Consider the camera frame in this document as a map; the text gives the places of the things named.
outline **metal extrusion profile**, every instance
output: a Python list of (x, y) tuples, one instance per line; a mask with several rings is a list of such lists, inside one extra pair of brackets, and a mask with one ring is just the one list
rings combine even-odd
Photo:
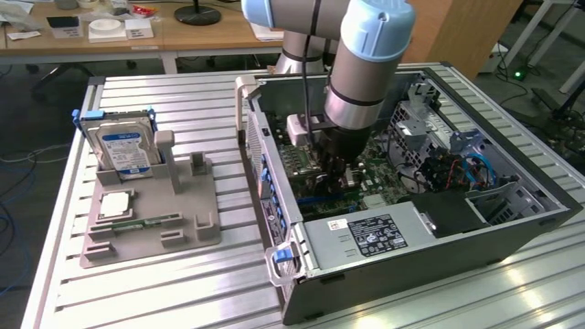
[[(530, 161), (585, 204), (583, 176), (453, 68), (438, 63), (401, 67), (429, 67)], [(176, 133), (176, 158), (193, 151), (205, 151), (212, 157), (222, 242), (202, 249), (81, 269), (86, 197), (93, 191), (97, 163), (77, 133), (22, 328), (282, 328), (234, 123), (236, 77), (264, 73), (110, 77), (102, 86), (88, 89), (84, 110), (130, 110), (152, 105), (158, 114), (158, 129)], [(450, 100), (439, 100), (442, 113), (463, 130), (469, 121), (449, 112)], [(326, 315), (296, 328), (582, 326), (583, 252), (581, 212), (501, 263)]]

